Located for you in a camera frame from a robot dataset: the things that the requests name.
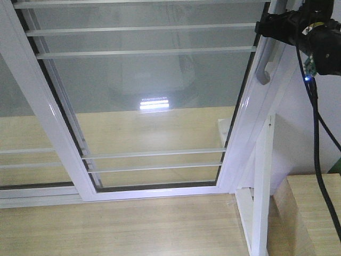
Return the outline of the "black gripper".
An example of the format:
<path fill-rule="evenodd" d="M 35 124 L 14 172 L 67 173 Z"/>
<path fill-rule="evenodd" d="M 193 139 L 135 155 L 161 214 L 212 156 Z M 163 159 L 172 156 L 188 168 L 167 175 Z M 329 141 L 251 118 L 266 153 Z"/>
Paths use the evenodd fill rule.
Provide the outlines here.
<path fill-rule="evenodd" d="M 307 17 L 300 11 L 289 11 L 283 14 L 266 13 L 256 22 L 255 32 L 263 37 L 269 37 L 289 45 L 296 44 L 297 33 L 308 26 Z"/>

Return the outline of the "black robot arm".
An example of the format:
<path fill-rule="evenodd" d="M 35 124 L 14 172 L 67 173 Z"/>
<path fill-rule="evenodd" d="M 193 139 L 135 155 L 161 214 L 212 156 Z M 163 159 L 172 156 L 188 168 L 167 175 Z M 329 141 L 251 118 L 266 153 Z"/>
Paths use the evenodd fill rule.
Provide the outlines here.
<path fill-rule="evenodd" d="M 312 56 L 319 75 L 340 75 L 340 22 L 331 16 L 334 1 L 304 1 L 297 11 L 266 13 L 255 31 Z"/>

